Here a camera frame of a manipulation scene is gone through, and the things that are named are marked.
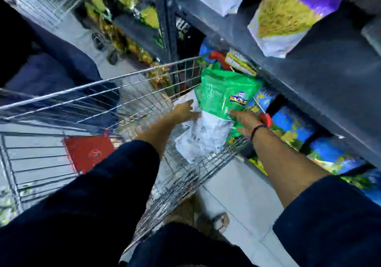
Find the person's left hand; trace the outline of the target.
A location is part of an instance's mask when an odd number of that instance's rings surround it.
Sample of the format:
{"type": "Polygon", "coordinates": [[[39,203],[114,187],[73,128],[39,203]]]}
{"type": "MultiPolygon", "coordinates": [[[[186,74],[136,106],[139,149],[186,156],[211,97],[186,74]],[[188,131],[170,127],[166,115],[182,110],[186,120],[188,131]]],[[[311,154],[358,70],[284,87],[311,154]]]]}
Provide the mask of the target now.
{"type": "Polygon", "coordinates": [[[192,104],[193,104],[193,99],[190,99],[190,100],[185,101],[185,102],[180,103],[180,104],[176,104],[176,106],[170,112],[170,114],[168,116],[169,121],[174,125],[178,125],[178,124],[182,124],[184,122],[187,122],[187,121],[185,121],[185,114],[188,111],[193,111],[192,104]]]}

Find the person's right hand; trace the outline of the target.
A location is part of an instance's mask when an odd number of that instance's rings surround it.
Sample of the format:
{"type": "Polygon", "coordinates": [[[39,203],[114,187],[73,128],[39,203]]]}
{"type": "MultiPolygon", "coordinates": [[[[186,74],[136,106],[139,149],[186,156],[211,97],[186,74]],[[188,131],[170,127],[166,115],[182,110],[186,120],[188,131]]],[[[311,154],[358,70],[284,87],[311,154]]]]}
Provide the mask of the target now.
{"type": "Polygon", "coordinates": [[[237,128],[237,132],[240,135],[250,137],[251,131],[256,126],[261,125],[263,123],[261,122],[261,120],[258,118],[258,116],[254,112],[249,110],[249,111],[247,111],[247,113],[249,113],[249,118],[247,118],[245,120],[237,120],[237,122],[239,122],[239,124],[241,125],[237,128]]]}

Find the green and white snack packet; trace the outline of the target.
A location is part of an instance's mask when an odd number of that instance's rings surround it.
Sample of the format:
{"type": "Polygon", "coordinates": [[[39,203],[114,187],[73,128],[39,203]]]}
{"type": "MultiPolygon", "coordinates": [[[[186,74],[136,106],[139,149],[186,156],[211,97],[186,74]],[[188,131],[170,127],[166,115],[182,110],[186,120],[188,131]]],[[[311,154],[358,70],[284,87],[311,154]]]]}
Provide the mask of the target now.
{"type": "Polygon", "coordinates": [[[178,153],[189,163],[198,163],[208,155],[219,154],[231,137],[239,136],[241,125],[231,110],[244,110],[261,89],[263,82],[253,75],[222,70],[210,65],[201,72],[201,83],[175,104],[193,100],[196,120],[182,123],[185,132],[175,139],[178,153]]]}

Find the person's right forearm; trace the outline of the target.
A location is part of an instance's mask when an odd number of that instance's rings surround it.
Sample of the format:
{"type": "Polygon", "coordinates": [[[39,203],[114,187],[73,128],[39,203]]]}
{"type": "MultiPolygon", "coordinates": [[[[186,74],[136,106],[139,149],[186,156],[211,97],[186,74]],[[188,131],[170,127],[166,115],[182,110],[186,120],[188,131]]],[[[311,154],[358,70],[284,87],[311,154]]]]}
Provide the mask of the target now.
{"type": "Polygon", "coordinates": [[[357,195],[353,187],[295,152],[270,130],[258,130],[253,146],[286,212],[312,215],[350,209],[345,195],[357,195]]]}

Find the person's left forearm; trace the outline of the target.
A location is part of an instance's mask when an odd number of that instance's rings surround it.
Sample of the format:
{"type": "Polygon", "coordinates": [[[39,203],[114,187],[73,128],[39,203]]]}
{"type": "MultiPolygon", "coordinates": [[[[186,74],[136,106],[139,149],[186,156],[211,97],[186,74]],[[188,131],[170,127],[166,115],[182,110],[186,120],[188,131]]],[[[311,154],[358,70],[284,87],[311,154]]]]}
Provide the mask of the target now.
{"type": "Polygon", "coordinates": [[[90,203],[109,204],[107,193],[126,191],[145,206],[159,171],[169,136],[178,120],[168,115],[145,130],[136,139],[123,144],[87,174],[91,179],[90,203]]]}

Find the black wristband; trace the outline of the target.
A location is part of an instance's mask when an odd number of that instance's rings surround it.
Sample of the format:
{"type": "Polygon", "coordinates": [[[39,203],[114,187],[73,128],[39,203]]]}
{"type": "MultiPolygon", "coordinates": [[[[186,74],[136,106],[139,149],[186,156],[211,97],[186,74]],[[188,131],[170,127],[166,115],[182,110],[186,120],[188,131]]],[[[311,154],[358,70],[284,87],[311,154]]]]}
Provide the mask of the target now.
{"type": "Polygon", "coordinates": [[[256,127],[251,131],[251,134],[250,134],[250,141],[251,141],[251,142],[253,142],[255,134],[256,134],[257,131],[260,130],[260,129],[268,130],[268,127],[267,127],[267,125],[265,125],[265,124],[261,124],[261,125],[256,126],[256,127]]]}

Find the blue and yellow snack packet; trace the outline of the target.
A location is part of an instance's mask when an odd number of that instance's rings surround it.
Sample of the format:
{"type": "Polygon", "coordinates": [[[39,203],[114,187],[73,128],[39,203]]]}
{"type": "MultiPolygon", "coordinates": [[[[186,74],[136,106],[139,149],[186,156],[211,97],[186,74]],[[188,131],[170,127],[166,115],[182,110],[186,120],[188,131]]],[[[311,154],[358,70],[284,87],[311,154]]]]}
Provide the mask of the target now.
{"type": "Polygon", "coordinates": [[[320,137],[310,144],[307,158],[333,174],[344,174],[366,164],[359,156],[341,148],[333,138],[320,137]]]}
{"type": "Polygon", "coordinates": [[[344,181],[360,189],[365,196],[381,207],[381,171],[367,170],[354,176],[340,176],[344,181]]]}
{"type": "Polygon", "coordinates": [[[317,131],[317,126],[311,120],[290,105],[282,106],[272,121],[270,130],[296,151],[317,131]]]}
{"type": "Polygon", "coordinates": [[[278,95],[279,93],[274,89],[263,86],[251,99],[249,99],[246,104],[246,109],[251,110],[255,113],[258,111],[267,112],[270,104],[276,99],[278,95]]]}

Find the yellow striped small packet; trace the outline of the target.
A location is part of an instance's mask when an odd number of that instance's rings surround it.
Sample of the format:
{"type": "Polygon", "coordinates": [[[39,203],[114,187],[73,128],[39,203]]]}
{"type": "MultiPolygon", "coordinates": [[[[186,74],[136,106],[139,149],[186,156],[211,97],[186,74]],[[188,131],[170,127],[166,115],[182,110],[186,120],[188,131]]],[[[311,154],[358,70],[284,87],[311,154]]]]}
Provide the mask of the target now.
{"type": "Polygon", "coordinates": [[[231,69],[240,71],[242,73],[256,76],[258,71],[255,69],[254,65],[251,64],[240,52],[230,49],[226,54],[225,62],[231,69]]]}

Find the grey metal shelf rack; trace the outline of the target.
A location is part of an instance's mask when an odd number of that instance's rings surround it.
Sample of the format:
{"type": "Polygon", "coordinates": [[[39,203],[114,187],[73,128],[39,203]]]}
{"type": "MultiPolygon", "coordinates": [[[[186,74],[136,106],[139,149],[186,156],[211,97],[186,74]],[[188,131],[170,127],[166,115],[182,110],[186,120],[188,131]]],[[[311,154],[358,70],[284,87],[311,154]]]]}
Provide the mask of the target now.
{"type": "Polygon", "coordinates": [[[165,15],[165,62],[197,56],[180,43],[176,15],[212,39],[218,50],[232,47],[261,78],[337,142],[381,169],[381,57],[360,34],[362,15],[349,3],[312,27],[285,59],[267,58],[247,25],[260,0],[243,0],[237,14],[222,17],[199,0],[155,0],[165,15]]]}

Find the person's foot in sandal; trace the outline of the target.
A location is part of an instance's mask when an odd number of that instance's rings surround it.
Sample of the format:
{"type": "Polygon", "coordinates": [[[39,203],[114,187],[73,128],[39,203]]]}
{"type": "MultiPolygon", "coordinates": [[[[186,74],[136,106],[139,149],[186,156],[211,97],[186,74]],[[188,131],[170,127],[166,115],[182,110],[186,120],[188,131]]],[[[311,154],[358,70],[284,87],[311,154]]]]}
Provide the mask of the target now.
{"type": "Polygon", "coordinates": [[[207,236],[221,236],[230,224],[226,212],[220,213],[213,218],[201,214],[196,220],[195,227],[207,236]]]}

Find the red cart seat flap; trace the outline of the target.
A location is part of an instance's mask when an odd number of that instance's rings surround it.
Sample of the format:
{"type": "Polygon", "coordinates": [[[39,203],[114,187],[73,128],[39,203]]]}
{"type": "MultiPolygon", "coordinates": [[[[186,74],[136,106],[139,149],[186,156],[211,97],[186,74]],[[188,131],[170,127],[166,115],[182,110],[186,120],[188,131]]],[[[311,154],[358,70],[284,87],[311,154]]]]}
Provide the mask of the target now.
{"type": "Polygon", "coordinates": [[[88,173],[115,150],[111,138],[106,134],[66,137],[63,139],[63,145],[77,175],[88,173]]]}

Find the purple and yellow snack packet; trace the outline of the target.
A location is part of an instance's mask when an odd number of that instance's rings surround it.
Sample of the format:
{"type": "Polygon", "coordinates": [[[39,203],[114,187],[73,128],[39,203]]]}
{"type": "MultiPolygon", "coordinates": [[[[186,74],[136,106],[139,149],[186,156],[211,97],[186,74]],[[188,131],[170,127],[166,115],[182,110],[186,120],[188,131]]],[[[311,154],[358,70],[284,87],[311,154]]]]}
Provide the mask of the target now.
{"type": "Polygon", "coordinates": [[[265,57],[285,58],[342,0],[261,0],[248,30],[265,57]]]}

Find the row of yellow green packets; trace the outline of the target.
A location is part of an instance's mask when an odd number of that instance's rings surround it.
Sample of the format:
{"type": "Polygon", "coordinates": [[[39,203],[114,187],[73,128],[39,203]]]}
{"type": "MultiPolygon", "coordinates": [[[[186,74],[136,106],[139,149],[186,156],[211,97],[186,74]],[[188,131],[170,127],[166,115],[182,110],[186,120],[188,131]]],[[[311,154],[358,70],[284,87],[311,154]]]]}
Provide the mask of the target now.
{"type": "Polygon", "coordinates": [[[163,66],[170,60],[164,2],[84,0],[82,6],[84,18],[98,28],[112,48],[109,63],[126,59],[136,69],[153,68],[146,76],[154,89],[171,85],[170,67],[163,66]]]}

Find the person's dark trouser leg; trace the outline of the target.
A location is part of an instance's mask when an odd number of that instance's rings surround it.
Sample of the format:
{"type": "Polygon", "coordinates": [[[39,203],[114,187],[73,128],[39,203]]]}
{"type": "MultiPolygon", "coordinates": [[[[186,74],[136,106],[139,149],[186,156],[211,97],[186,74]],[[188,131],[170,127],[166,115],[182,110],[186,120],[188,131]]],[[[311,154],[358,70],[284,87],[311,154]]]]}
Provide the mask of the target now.
{"type": "Polygon", "coordinates": [[[139,242],[127,267],[258,267],[240,247],[179,222],[139,242]]]}

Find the green yellow packet in cart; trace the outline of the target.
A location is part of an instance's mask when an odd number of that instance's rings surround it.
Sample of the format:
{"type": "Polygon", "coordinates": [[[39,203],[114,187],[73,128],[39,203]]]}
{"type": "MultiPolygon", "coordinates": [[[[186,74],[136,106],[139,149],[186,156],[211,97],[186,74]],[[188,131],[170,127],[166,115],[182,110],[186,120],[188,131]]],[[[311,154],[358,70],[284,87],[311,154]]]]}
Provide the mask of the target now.
{"type": "MultiPolygon", "coordinates": [[[[20,191],[21,206],[26,209],[26,197],[31,193],[32,184],[24,184],[26,190],[20,191]]],[[[13,218],[19,215],[20,211],[17,207],[12,192],[7,186],[0,187],[0,227],[7,225],[13,218]]]]}

